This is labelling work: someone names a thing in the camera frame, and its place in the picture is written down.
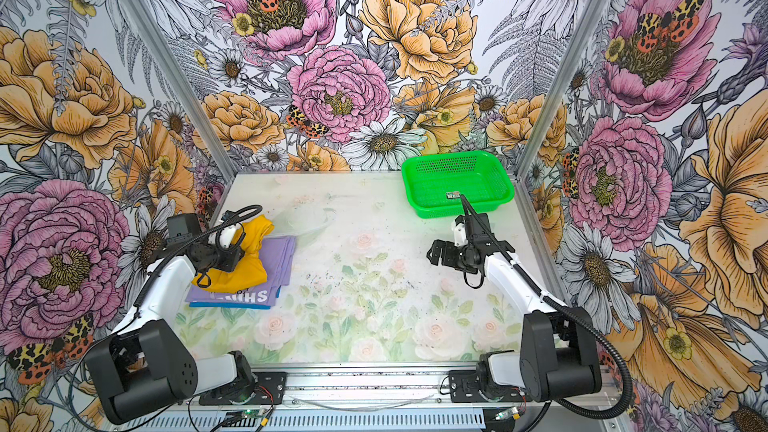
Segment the yellow t shirt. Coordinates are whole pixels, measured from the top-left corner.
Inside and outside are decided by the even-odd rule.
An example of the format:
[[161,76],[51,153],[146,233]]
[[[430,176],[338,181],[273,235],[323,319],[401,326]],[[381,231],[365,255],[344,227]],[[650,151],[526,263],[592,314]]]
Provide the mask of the yellow t shirt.
[[263,216],[258,216],[240,227],[234,240],[243,238],[239,247],[243,256],[232,272],[220,268],[211,268],[206,274],[197,274],[192,285],[212,293],[234,294],[252,287],[265,284],[268,274],[260,258],[264,239],[272,233],[274,224]]

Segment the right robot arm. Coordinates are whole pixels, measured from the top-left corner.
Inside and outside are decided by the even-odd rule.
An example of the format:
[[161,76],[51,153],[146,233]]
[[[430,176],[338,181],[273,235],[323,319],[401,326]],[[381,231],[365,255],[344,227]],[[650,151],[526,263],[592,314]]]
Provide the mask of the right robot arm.
[[477,275],[522,314],[517,351],[487,353],[477,366],[480,390],[489,397],[516,389],[535,402],[596,393],[602,388],[597,341],[569,308],[522,266],[514,248],[493,234],[488,215],[466,211],[452,226],[451,241],[435,240],[429,262]]

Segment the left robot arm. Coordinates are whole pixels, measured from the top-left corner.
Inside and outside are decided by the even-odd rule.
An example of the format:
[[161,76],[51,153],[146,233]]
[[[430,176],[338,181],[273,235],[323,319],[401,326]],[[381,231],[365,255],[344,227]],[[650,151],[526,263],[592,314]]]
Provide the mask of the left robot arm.
[[214,268],[231,272],[244,258],[244,225],[261,210],[251,205],[229,211],[208,230],[193,213],[168,220],[168,236],[152,254],[127,316],[84,355],[110,423],[123,425],[198,395],[239,399],[254,391],[256,380],[241,352],[197,360],[170,322],[194,279]]

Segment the green plastic basket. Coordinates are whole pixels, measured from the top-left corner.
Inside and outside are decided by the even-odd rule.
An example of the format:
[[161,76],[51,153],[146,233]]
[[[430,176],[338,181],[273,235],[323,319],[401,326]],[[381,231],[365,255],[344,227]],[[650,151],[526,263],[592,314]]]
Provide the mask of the green plastic basket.
[[[492,212],[515,196],[502,163],[485,151],[412,157],[401,169],[407,200],[422,219],[457,216],[465,197],[478,212]],[[448,192],[460,192],[449,200]]]

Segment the folded purple t shirt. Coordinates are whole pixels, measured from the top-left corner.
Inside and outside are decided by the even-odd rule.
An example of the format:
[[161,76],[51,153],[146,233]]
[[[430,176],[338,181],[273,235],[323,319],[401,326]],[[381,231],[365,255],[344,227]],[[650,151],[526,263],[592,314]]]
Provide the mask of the folded purple t shirt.
[[192,286],[186,302],[192,308],[267,310],[277,302],[281,288],[290,284],[295,250],[294,236],[266,238],[262,242],[259,254],[267,274],[267,280],[264,283],[233,294],[206,292]]

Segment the right green circuit board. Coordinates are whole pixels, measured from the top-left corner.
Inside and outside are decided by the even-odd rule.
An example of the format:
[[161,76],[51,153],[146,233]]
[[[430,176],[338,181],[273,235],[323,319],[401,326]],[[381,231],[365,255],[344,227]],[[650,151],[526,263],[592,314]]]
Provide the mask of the right green circuit board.
[[517,421],[521,417],[521,412],[517,407],[510,407],[495,414],[494,419],[496,421]]

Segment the green circuit board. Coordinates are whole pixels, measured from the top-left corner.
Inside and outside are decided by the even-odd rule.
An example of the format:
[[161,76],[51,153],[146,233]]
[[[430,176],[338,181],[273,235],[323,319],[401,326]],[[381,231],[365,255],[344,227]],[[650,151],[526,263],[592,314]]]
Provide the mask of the green circuit board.
[[228,412],[226,419],[234,424],[256,424],[271,413],[270,409],[245,409]]
[[510,407],[495,414],[494,419],[496,421],[517,421],[521,417],[521,412],[517,407]]

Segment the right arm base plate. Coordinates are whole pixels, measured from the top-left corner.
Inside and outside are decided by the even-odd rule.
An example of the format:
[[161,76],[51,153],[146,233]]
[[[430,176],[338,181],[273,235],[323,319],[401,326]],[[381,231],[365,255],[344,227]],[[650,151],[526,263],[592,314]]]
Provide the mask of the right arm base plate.
[[450,370],[447,392],[452,403],[522,403],[521,391],[512,386],[483,385],[479,374],[470,370]]

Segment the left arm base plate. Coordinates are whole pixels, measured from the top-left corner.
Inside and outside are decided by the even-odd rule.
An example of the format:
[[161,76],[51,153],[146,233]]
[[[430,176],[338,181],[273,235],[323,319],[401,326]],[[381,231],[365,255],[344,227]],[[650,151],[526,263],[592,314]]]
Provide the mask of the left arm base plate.
[[199,399],[203,406],[224,405],[281,405],[286,391],[288,374],[285,372],[255,373],[254,384],[244,389],[216,395],[213,391],[206,392]]

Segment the aluminium front rail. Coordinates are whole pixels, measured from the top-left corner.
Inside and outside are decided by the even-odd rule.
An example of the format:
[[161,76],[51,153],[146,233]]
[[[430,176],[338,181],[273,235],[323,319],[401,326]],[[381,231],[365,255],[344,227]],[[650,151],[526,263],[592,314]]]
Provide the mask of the aluminium front rail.
[[[144,368],[129,373],[121,385],[100,392],[104,410],[114,424],[125,424],[182,401],[213,391],[216,395],[239,391],[254,384],[255,373],[285,372],[286,391],[281,405],[317,406],[332,401],[371,402],[390,400],[394,406],[447,400],[447,375],[450,370],[477,372],[476,363],[445,362],[430,364],[320,364],[318,366],[257,367],[245,362],[233,366],[216,359],[183,364],[172,373],[155,377]],[[523,392],[522,403],[469,403],[482,407],[504,404],[532,404]]]

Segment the left aluminium corner post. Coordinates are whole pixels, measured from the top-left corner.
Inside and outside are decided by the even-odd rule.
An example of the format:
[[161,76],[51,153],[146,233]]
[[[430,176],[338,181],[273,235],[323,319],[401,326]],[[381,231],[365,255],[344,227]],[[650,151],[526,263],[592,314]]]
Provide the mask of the left aluminium corner post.
[[192,124],[218,166],[224,180],[233,182],[237,170],[220,139],[216,136],[191,84],[183,74],[160,26],[155,21],[154,14],[144,3],[144,0],[119,0],[119,2],[123,5],[125,12],[138,28],[138,31],[143,33],[147,48],[163,71],[178,102],[190,116]]

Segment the aluminium corner post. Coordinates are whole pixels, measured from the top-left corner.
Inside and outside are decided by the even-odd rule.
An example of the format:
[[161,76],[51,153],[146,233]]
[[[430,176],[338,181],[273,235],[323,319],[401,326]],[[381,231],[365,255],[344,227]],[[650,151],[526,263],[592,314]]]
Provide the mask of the aluminium corner post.
[[190,116],[192,124],[218,166],[224,180],[233,182],[237,170],[220,139],[216,136],[191,84],[183,74],[160,26],[155,21],[154,14],[144,3],[144,0],[119,0],[119,2],[123,5],[125,12],[138,28],[138,31],[143,33],[147,48],[163,71],[178,102]]
[[579,65],[580,57],[591,40],[597,23],[609,3],[610,0],[588,0],[586,2],[584,13],[574,28],[566,53],[560,62],[553,83],[542,104],[539,120],[532,129],[531,136],[522,150],[523,155],[514,171],[514,177],[519,181],[525,178],[534,158],[543,145],[547,130],[555,120],[568,83]]

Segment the right aluminium corner post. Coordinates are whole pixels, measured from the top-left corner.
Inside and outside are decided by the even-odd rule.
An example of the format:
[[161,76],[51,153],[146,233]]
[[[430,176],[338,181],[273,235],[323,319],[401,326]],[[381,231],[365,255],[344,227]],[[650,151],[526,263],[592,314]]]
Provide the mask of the right aluminium corner post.
[[547,130],[555,120],[568,83],[579,65],[580,57],[591,40],[597,23],[609,3],[610,0],[588,0],[586,2],[584,13],[574,28],[566,53],[560,62],[553,83],[542,104],[539,120],[532,129],[531,136],[522,150],[523,155],[514,171],[514,177],[519,181],[525,178],[534,158],[543,145]]

